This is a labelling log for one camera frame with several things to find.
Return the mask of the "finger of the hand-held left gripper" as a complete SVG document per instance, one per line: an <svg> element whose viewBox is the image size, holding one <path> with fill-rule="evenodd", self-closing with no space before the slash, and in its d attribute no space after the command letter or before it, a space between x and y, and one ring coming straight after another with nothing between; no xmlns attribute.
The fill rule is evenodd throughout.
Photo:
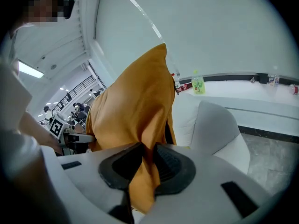
<svg viewBox="0 0 299 224"><path fill-rule="evenodd" d="M73 143L91 143L95 141L95 137L86 134L69 133L67 137L68 141Z"/></svg>

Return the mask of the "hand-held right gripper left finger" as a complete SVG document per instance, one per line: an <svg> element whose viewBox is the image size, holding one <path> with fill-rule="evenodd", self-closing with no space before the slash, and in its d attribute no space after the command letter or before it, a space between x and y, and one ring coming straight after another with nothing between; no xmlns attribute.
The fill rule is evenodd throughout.
<svg viewBox="0 0 299 224"><path fill-rule="evenodd" d="M123 192L109 188L99 175L101 161L122 147L57 157L42 146L45 165L56 193L72 224L119 224L108 212L117 205Z"/></svg>

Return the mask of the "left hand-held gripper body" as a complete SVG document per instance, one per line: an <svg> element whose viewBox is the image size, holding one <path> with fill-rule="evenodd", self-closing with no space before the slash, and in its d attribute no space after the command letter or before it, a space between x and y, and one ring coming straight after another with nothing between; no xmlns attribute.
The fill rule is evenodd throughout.
<svg viewBox="0 0 299 224"><path fill-rule="evenodd" d="M78 132L76 132L74 125L65 123L59 117L55 117L52 119L49 132L58 139L58 143L62 148L63 154L64 149L68 149L70 151L70 154L83 154L88 149L88 143L73 143L68 141L67 135L69 133Z"/></svg>

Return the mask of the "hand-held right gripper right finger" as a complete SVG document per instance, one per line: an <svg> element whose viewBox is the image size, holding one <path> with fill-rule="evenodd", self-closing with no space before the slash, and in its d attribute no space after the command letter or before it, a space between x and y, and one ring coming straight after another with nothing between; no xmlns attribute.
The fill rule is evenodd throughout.
<svg viewBox="0 0 299 224"><path fill-rule="evenodd" d="M227 161L174 145L154 151L160 185L143 224L257 224L273 198Z"/></svg>

